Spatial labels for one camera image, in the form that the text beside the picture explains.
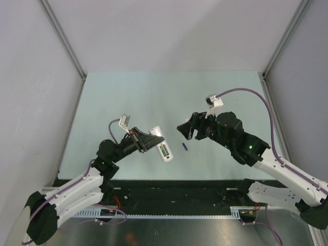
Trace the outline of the white remote control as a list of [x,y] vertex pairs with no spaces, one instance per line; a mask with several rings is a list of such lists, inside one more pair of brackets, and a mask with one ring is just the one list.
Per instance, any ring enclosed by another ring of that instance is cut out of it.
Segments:
[[[159,136],[159,137],[164,137],[161,128],[159,126],[155,126],[153,128],[151,128],[149,130],[150,135],[154,135],[154,136]],[[164,140],[163,142],[159,143],[156,146],[156,149],[159,152],[159,155],[162,159],[163,162],[170,162],[173,159],[173,153],[167,143],[166,140]]]

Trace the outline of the green AAA battery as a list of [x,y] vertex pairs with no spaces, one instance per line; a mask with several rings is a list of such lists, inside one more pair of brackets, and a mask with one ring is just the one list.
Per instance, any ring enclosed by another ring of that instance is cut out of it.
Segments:
[[170,153],[168,152],[168,149],[167,149],[166,145],[163,144],[163,145],[160,145],[159,147],[160,147],[160,150],[161,150],[164,158],[169,158]]

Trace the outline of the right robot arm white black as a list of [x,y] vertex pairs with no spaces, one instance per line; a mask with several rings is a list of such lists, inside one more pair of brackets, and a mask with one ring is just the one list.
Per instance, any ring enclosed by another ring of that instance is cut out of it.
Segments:
[[284,188],[270,187],[253,180],[245,180],[246,187],[236,193],[237,201],[248,206],[251,202],[267,203],[287,209],[307,224],[327,229],[327,182],[317,179],[284,158],[268,143],[244,131],[242,121],[233,112],[206,116],[195,112],[177,130],[190,140],[210,140],[228,149],[233,159],[263,171]]

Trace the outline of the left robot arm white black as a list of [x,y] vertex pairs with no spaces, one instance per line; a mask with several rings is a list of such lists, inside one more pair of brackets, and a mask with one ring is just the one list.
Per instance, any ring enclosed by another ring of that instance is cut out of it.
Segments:
[[164,141],[158,126],[149,133],[133,127],[120,143],[103,140],[85,172],[47,194],[36,191],[29,196],[25,205],[31,209],[27,228],[30,241],[41,245],[79,211],[98,203],[109,204],[113,200],[110,180],[119,169],[117,162],[135,151],[145,153]]

